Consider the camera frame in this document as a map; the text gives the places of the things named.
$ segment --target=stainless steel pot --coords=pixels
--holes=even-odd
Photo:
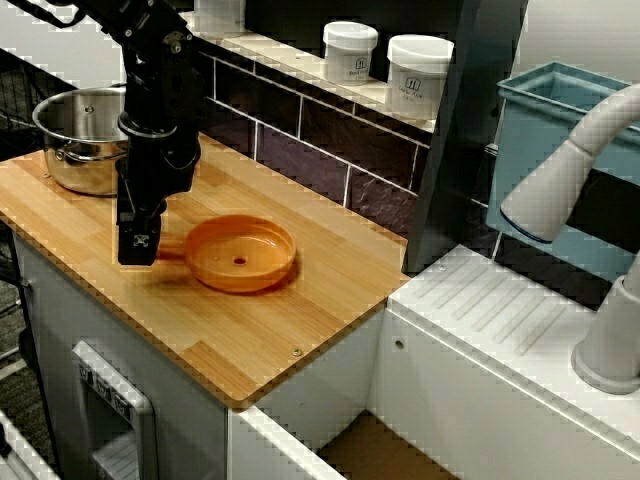
[[[74,90],[33,111],[45,134],[47,168],[60,185],[91,195],[116,193],[115,162],[127,151],[127,136],[118,128],[124,93],[124,88]]]

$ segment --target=pot rim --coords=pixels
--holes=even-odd
[[[50,131],[38,119],[38,116],[39,116],[40,112],[42,110],[44,110],[44,108],[47,107],[51,102],[54,102],[56,100],[60,100],[60,99],[65,98],[65,97],[74,96],[74,95],[81,95],[81,94],[85,94],[85,93],[89,93],[89,94],[90,93],[99,93],[99,92],[102,92],[102,93],[106,93],[106,92],[108,92],[108,93],[120,93],[122,96],[124,96],[124,94],[126,92],[126,88],[125,87],[83,88],[83,89],[79,89],[79,90],[70,90],[68,92],[62,92],[62,93],[54,95],[53,97],[49,97],[49,98],[43,100],[42,102],[40,102],[38,104],[38,106],[33,109],[33,114],[31,115],[31,118],[33,119],[33,122],[36,124],[36,126],[45,135],[49,135],[51,137],[58,138],[60,140],[80,142],[80,143],[86,143],[86,144],[91,144],[91,143],[116,143],[116,142],[122,142],[122,141],[128,140],[129,137],[126,134],[124,134],[123,132],[121,132],[122,136],[120,136],[120,137],[113,137],[113,138],[106,139],[106,140],[93,140],[93,139],[84,139],[84,138],[77,138],[77,137],[70,137],[70,136],[60,135],[59,133],[55,133],[55,132]]]

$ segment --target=white jar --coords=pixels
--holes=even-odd
[[[245,33],[246,0],[195,0],[193,9],[196,34],[233,38]]]
[[[397,35],[389,41],[391,61],[386,105],[418,120],[438,116],[453,43],[426,35]]]
[[[339,85],[362,85],[369,78],[371,52],[378,32],[354,22],[332,22],[324,27],[324,76]]]

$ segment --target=wire rack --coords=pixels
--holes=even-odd
[[[74,87],[0,50],[0,161],[42,148],[43,134],[33,122],[43,100]]]

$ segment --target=white tile shelf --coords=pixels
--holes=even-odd
[[[191,31],[194,31],[193,13],[187,12],[181,15],[187,20]],[[406,118],[392,112],[385,106],[384,101],[387,89],[385,82],[373,78],[370,78],[366,84],[361,86],[343,86],[328,82],[323,74],[324,59],[257,33],[247,31],[245,34],[234,38],[216,38],[200,32],[194,32],[194,34],[232,53],[273,68],[425,132],[433,133],[435,120],[424,121]]]

